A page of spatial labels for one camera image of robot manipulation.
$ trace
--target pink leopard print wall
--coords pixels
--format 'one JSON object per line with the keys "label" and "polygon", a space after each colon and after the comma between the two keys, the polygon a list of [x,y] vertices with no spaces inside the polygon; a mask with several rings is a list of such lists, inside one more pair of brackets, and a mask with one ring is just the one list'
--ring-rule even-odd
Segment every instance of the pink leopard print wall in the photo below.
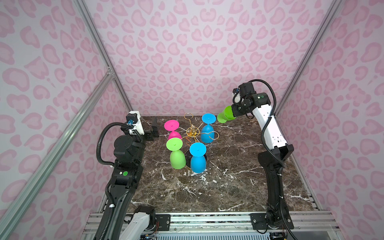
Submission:
{"label": "pink leopard print wall", "polygon": [[[76,240],[90,213],[97,211],[112,168],[96,160],[101,131],[111,122],[124,122],[127,110],[111,83],[77,133],[46,184],[10,237],[10,240]],[[101,156],[114,161],[113,143],[122,135],[119,127],[106,134]]]}
{"label": "pink leopard print wall", "polygon": [[105,72],[71,0],[0,2],[0,217]]}
{"label": "pink leopard print wall", "polygon": [[279,117],[346,240],[384,238],[383,12],[345,3]]}
{"label": "pink leopard print wall", "polygon": [[133,108],[175,115],[217,114],[254,78],[279,100],[331,0],[86,3]]}

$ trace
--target dark brown marble surface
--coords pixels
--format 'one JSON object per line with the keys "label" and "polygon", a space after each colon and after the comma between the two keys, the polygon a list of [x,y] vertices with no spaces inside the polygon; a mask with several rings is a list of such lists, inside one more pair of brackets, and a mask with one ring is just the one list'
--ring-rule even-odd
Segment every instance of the dark brown marble surface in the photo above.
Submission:
{"label": "dark brown marble surface", "polygon": [[[261,129],[256,119],[238,117],[224,124],[216,121],[213,128],[219,139],[207,146],[207,169],[201,174],[189,168],[173,169],[169,163],[170,151],[166,148],[169,132],[164,123],[170,119],[180,122],[187,129],[189,121],[181,117],[157,117],[160,138],[147,142],[142,165],[144,171],[139,187],[128,212],[137,205],[150,204],[157,212],[204,212],[204,211],[263,211],[268,197],[264,170],[257,154],[263,152]],[[142,120],[149,128],[151,117]],[[199,126],[201,116],[194,117],[192,124]],[[177,130],[182,136],[185,131]],[[189,146],[183,139],[181,150]],[[312,210],[300,177],[289,159],[284,169],[284,191],[291,211]]]}

